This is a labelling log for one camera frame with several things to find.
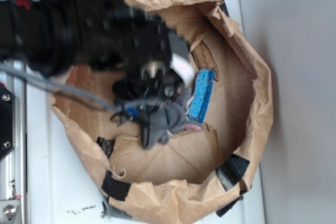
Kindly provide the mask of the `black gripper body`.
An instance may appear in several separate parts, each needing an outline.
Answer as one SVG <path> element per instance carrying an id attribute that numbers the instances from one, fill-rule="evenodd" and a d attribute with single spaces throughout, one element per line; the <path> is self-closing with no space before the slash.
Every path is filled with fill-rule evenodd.
<path id="1" fill-rule="evenodd" d="M 137 8 L 109 8 L 107 20 L 116 34 L 116 69 L 126 76 L 112 90 L 122 104 L 112 120 L 150 125 L 161 103 L 172 103 L 194 78 L 189 45 L 158 14 Z"/>

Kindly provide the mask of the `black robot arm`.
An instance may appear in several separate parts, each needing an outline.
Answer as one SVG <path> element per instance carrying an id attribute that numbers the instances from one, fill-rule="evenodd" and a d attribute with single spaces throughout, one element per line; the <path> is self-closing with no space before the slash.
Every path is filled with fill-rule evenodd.
<path id="1" fill-rule="evenodd" d="M 1 70 L 47 90 L 61 90 L 151 129 L 150 116 L 168 107 L 194 78 L 189 46 L 159 15 L 124 0 L 1 1 L 1 61 L 20 60 L 34 77 Z M 116 102 L 51 81 L 78 64 L 123 71 Z"/>

